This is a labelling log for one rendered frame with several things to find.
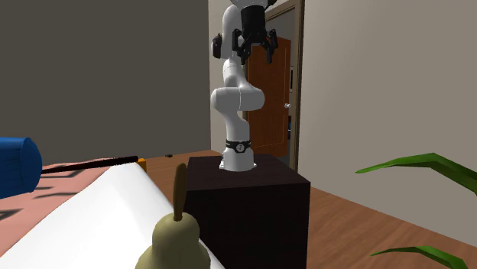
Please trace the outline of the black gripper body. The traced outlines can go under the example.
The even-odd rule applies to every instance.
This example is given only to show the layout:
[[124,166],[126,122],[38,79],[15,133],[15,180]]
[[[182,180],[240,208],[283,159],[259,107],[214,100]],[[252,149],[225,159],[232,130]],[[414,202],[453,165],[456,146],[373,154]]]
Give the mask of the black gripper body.
[[245,41],[262,43],[267,36],[265,11],[261,5],[249,5],[241,11],[242,36]]

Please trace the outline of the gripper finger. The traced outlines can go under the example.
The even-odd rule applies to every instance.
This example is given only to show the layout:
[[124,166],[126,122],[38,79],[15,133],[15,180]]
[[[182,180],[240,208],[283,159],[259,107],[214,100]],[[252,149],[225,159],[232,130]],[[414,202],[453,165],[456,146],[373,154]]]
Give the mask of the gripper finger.
[[278,48],[277,32],[275,29],[266,31],[265,28],[259,29],[257,33],[257,43],[266,51],[267,63],[272,63],[274,50]]
[[251,47],[255,38],[253,32],[247,33],[245,39],[241,45],[239,45],[239,38],[242,36],[242,31],[235,29],[232,32],[232,50],[237,53],[237,56],[240,57],[241,65],[245,65],[246,60],[251,55]]

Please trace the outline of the orange wooden door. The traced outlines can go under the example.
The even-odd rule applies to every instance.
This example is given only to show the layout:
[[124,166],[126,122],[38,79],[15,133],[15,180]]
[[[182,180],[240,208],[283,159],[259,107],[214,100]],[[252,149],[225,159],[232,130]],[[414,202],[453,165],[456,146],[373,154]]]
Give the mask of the orange wooden door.
[[300,98],[303,66],[303,25],[305,0],[288,0],[265,15],[266,22],[294,13],[294,37],[279,38],[272,64],[261,63],[266,53],[252,50],[246,63],[248,81],[262,90],[262,109],[247,112],[251,149],[256,154],[289,157],[288,166],[298,171],[300,141]]

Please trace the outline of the dark robot stand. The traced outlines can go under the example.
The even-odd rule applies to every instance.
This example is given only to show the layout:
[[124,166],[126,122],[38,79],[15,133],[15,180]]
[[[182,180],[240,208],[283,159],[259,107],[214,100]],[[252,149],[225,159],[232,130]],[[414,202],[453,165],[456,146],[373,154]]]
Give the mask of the dark robot stand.
[[192,157],[185,212],[225,269],[307,269],[310,181],[269,154],[245,172]]

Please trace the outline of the black thin stick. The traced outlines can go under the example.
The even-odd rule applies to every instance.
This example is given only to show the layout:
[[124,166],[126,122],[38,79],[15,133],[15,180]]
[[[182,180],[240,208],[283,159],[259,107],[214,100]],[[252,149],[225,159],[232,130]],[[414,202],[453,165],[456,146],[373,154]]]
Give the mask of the black thin stick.
[[86,170],[86,169],[93,169],[93,168],[100,168],[100,167],[111,167],[111,166],[117,166],[117,165],[123,165],[123,164],[137,163],[138,161],[139,161],[138,156],[114,157],[114,158],[103,159],[103,160],[91,160],[81,164],[66,165],[64,167],[47,168],[47,169],[43,169],[41,173],[49,174],[49,173],[60,173],[60,172],[75,171],[75,170]]

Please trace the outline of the green leafy plant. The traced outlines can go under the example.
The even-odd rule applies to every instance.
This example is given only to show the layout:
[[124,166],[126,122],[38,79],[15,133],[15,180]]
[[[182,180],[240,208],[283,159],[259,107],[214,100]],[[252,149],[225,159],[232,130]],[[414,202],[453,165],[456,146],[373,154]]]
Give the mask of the green leafy plant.
[[[368,173],[373,170],[384,169],[388,167],[426,167],[445,176],[453,182],[470,190],[477,196],[477,172],[464,167],[450,159],[447,159],[436,153],[418,154],[407,157],[399,157],[387,162],[376,164],[370,167],[357,170],[355,173]],[[452,254],[441,251],[429,245],[389,248],[370,254],[375,256],[387,253],[418,253],[449,269],[469,269],[463,259]]]

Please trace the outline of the olive green pear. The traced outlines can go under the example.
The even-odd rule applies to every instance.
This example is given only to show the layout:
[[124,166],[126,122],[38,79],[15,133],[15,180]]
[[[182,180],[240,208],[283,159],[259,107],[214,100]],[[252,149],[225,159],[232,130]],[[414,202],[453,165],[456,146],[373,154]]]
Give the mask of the olive green pear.
[[174,177],[173,209],[154,227],[152,245],[138,259],[135,269],[210,269],[211,258],[200,242],[197,220],[184,212],[187,166],[178,164]]

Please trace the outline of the bed with pink cover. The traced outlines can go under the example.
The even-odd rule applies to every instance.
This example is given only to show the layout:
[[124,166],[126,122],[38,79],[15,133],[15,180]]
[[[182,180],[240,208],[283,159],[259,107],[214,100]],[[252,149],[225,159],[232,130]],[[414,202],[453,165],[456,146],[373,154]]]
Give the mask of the bed with pink cover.
[[2,255],[0,269],[135,269],[172,211],[139,165],[111,167]]

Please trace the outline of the blue cylinder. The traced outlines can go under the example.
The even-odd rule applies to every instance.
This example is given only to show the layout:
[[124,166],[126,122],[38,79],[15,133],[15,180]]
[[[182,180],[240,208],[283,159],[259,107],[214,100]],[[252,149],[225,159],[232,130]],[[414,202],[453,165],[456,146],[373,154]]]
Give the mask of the blue cylinder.
[[42,157],[30,138],[0,138],[0,199],[33,192]]

